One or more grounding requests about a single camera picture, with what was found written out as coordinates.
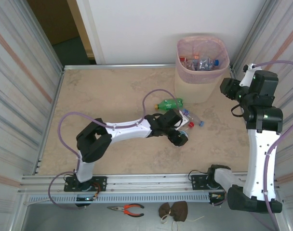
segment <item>green plastic bottle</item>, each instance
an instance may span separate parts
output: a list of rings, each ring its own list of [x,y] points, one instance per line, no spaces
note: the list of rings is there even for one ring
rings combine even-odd
[[[183,100],[176,98],[177,104],[179,107],[183,107]],[[170,109],[177,108],[174,99],[163,100],[161,103],[155,105],[155,109],[168,111]]]

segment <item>white wall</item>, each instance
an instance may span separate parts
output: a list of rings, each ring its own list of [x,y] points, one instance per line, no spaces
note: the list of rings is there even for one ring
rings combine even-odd
[[[231,60],[265,0],[77,0],[98,64],[174,63],[177,41],[214,35]]]

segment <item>beige tile floor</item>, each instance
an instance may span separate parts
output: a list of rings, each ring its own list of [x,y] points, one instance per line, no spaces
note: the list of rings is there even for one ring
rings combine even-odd
[[[53,116],[39,170],[54,175],[76,167],[76,157],[58,140],[57,125],[68,112],[77,111],[104,122],[124,122],[141,117],[144,95],[156,88],[173,90],[174,69],[67,70]],[[186,107],[205,125],[194,128],[183,147],[173,146],[166,137],[131,139],[109,146],[95,163],[94,174],[187,173],[206,171],[211,164],[224,164],[233,171],[247,171],[249,141],[242,118],[231,115],[236,105],[222,95],[218,86],[209,100]],[[169,96],[156,92],[146,100],[147,113]],[[76,135],[89,121],[72,115],[62,125],[66,143],[76,149]]]

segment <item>brown fabric pouch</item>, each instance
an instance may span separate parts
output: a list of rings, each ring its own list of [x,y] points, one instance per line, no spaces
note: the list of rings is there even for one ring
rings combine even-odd
[[[185,221],[188,214],[188,207],[186,201],[178,201],[175,202],[172,207],[168,203],[164,203],[159,208],[159,216],[162,218],[163,216],[169,214],[174,218],[175,221]]]

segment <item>bottle cap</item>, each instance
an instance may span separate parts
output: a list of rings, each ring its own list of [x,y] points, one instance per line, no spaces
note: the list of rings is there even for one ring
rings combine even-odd
[[[188,124],[188,127],[189,128],[193,128],[195,126],[195,124],[193,123],[193,122],[190,122],[189,124]]]

